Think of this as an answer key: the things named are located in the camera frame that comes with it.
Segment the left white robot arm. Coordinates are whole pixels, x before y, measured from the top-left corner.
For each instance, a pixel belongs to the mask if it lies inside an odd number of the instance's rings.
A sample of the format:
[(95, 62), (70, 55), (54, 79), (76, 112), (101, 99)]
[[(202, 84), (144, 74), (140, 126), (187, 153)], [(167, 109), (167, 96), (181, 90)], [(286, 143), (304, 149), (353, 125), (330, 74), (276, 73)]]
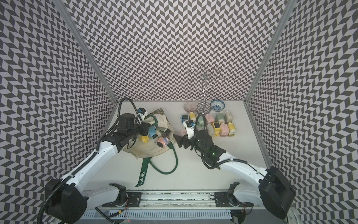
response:
[(73, 171), (60, 179), (53, 178), (45, 185), (45, 201), (37, 215), (36, 222), (43, 223), (44, 214), (51, 215), (64, 223), (73, 224), (88, 210), (106, 203), (124, 206), (128, 195), (126, 187), (110, 183), (97, 190), (85, 190), (93, 176), (133, 138), (148, 133), (149, 123), (137, 126), (117, 126), (117, 131), (103, 135), (89, 157)]

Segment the yellow black-top pencil sharpener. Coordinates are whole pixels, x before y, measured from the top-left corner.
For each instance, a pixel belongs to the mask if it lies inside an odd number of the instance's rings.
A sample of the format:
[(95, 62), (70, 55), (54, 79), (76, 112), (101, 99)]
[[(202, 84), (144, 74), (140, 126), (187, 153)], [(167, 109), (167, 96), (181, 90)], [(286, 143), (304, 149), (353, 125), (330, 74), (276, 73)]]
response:
[(214, 135), (215, 136), (219, 136), (220, 135), (220, 131), (221, 131), (221, 124), (219, 122), (214, 122), (212, 124), (213, 129), (214, 129)]

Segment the cream tote bag green handles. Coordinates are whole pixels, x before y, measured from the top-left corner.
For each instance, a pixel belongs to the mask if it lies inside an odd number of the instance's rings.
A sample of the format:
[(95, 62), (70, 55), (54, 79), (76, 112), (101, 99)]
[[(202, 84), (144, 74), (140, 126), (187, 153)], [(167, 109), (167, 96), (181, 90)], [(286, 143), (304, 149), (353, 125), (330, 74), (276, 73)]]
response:
[[(154, 112), (147, 114), (144, 123), (149, 123), (151, 126), (155, 126), (158, 137), (156, 139), (150, 139), (147, 143), (142, 143), (139, 140), (139, 137), (137, 137), (130, 142), (129, 146), (124, 147), (125, 152), (132, 154), (136, 159), (142, 159), (138, 182), (135, 186), (136, 188), (144, 185), (150, 166), (162, 175), (170, 175), (177, 170), (179, 165), (178, 155), (174, 147), (174, 143), (176, 142), (173, 137), (174, 128), (168, 121), (164, 110), (159, 108)], [(159, 137), (169, 137), (170, 143), (164, 148), (157, 146), (156, 141)], [(171, 171), (162, 171), (152, 162), (152, 159), (166, 153), (168, 150), (173, 151), (175, 165)]]

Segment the beige round pencil sharpener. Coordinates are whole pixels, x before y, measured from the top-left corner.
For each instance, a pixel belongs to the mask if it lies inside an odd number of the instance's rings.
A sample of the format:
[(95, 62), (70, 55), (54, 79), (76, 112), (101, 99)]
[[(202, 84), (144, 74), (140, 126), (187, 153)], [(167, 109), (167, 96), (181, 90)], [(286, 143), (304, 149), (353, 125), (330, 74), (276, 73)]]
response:
[(211, 124), (208, 124), (206, 126), (207, 132), (209, 136), (214, 136), (215, 135), (215, 129)]

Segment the cream pencil sharpener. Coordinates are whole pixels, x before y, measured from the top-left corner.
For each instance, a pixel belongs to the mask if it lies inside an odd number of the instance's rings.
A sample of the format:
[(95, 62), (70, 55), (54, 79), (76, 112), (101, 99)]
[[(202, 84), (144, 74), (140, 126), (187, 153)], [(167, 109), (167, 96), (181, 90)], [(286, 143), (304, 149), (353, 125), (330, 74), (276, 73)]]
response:
[(234, 120), (234, 117), (233, 117), (233, 115), (232, 115), (232, 113), (230, 111), (226, 111), (224, 113), (224, 118), (225, 118), (226, 123), (233, 122), (233, 120)]

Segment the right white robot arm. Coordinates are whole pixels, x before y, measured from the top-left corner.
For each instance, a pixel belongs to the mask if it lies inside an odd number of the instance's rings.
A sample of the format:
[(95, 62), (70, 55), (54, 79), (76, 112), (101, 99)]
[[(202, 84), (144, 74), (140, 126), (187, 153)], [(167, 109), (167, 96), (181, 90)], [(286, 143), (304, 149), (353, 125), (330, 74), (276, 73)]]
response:
[(197, 131), (193, 137), (174, 135), (179, 147), (191, 148), (200, 153), (207, 169), (220, 169), (231, 172), (249, 184), (248, 189), (232, 183), (227, 191), (231, 206), (244, 203), (262, 205), (275, 217), (284, 220), (296, 197), (291, 182), (277, 167), (269, 169), (249, 164), (237, 159), (226, 150), (213, 143), (212, 137), (204, 131)]

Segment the pink pencil sharpener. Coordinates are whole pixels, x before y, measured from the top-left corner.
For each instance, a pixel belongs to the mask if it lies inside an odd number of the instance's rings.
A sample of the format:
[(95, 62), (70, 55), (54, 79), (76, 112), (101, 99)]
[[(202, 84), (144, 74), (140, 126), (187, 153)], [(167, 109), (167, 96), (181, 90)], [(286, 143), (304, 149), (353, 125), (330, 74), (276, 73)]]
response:
[(183, 130), (181, 130), (180, 134), (183, 137), (183, 136), (185, 136), (187, 134), (187, 131), (185, 129), (183, 129)]
[(205, 118), (206, 118), (206, 122), (207, 122), (208, 124), (210, 124), (210, 125), (215, 122), (215, 118), (214, 118), (213, 115), (210, 114), (210, 113), (206, 114), (206, 115), (205, 115)]
[(221, 130), (220, 130), (220, 136), (221, 137), (227, 137), (229, 135), (229, 127), (228, 124), (222, 123), (221, 124)]

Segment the pink round patterned sharpener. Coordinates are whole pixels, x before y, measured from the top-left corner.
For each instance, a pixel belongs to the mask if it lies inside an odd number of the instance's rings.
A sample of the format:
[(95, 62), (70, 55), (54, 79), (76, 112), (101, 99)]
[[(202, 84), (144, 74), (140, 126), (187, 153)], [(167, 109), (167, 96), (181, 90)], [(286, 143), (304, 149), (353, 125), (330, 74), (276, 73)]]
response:
[(159, 137), (156, 141), (157, 146), (164, 148), (170, 143), (169, 137)]

